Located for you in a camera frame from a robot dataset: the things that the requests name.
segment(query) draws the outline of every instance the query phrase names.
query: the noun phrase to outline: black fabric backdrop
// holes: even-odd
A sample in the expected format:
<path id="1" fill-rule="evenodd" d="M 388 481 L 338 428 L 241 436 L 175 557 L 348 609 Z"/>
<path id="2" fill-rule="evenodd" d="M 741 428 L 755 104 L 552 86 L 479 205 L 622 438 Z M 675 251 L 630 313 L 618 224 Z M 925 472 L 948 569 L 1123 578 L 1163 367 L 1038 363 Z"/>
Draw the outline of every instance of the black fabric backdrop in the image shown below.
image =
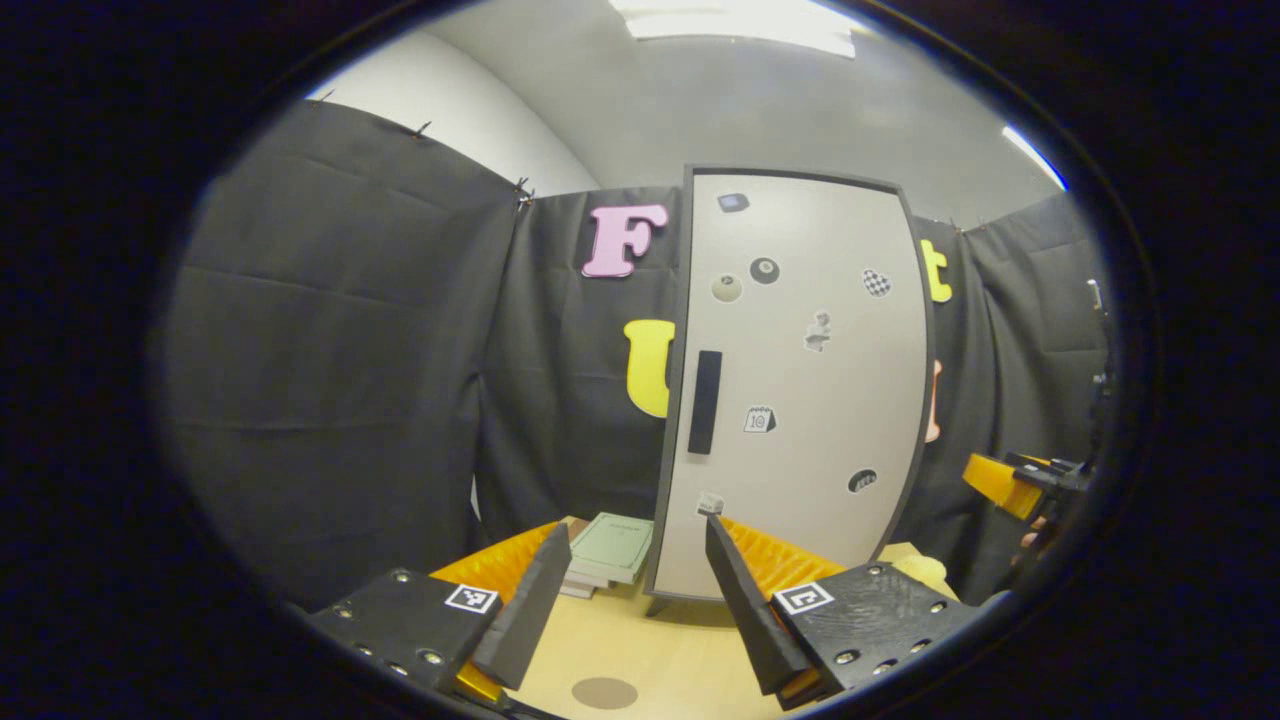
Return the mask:
<path id="1" fill-rule="evenodd" d="M 627 397 L 622 328 L 675 320 L 681 191 L 517 210 L 512 190 L 403 127 L 305 104 L 207 195 L 166 325 L 175 438 L 228 542 L 298 605 L 566 514 L 653 516 L 664 420 Z M 591 209 L 654 202 L 671 219 L 632 275 L 582 277 Z M 968 232 L 914 225 L 954 296 L 934 304 L 942 434 L 893 539 L 980 602 L 1024 530 L 960 473 L 970 452 L 1083 456 L 1101 266 L 1066 196 Z"/>

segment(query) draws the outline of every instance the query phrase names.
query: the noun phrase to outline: wooden table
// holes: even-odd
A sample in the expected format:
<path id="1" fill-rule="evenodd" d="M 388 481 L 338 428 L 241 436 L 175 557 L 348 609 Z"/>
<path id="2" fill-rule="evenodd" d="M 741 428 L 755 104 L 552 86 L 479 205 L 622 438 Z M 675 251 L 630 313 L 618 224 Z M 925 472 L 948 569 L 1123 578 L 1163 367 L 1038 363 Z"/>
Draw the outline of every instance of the wooden table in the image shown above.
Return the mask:
<path id="1" fill-rule="evenodd" d="M 915 555 L 910 543 L 891 544 L 879 560 L 897 562 Z M 943 580 L 920 579 L 955 598 Z M 590 600 L 558 596 L 525 682 L 509 694 L 571 720 L 764 720 L 805 708 L 783 714 L 772 694 L 760 694 L 727 607 L 675 602 L 645 618 L 653 598 L 643 587 L 641 579 L 599 589 Z M 573 696 L 573 685 L 591 678 L 622 680 L 635 688 L 636 700 L 616 710 L 585 705 Z"/>

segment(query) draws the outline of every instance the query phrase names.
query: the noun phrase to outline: green book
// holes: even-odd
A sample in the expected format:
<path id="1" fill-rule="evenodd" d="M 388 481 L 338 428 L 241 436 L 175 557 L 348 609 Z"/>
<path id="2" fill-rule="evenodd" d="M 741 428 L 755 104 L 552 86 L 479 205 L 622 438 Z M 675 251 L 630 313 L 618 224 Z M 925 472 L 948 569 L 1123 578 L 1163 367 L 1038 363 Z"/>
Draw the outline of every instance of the green book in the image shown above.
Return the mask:
<path id="1" fill-rule="evenodd" d="M 649 555 L 650 541 L 653 520 L 600 512 L 570 544 L 573 560 L 568 569 L 616 583 L 634 583 Z"/>

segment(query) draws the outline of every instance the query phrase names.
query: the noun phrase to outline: black door handle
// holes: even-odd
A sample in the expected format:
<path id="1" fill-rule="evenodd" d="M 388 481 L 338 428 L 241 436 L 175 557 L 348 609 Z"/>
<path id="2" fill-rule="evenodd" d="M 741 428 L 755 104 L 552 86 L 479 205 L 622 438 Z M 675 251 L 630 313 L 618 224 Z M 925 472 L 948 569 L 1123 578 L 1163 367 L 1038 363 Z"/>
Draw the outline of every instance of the black door handle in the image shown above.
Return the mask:
<path id="1" fill-rule="evenodd" d="M 698 352 L 698 375 L 694 379 L 694 414 L 689 421 L 689 452 L 712 454 L 716 430 L 716 404 L 719 401 L 719 369 L 723 354 L 714 350 Z"/>

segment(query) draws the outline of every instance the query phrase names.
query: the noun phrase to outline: ceiling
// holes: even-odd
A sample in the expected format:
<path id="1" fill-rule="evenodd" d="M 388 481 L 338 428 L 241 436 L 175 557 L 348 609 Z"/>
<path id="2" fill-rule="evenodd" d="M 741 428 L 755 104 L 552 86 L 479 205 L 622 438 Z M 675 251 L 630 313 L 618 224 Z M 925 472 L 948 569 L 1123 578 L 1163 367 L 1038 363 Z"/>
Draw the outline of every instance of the ceiling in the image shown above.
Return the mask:
<path id="1" fill-rule="evenodd" d="M 680 184 L 686 163 L 895 182 L 973 227 L 1060 192 L 1002 118 L 922 51 L 856 35 L 850 60 L 764 41 L 636 41 L 608 0 L 488 0 L 428 31 L 507 83 L 602 187 Z"/>

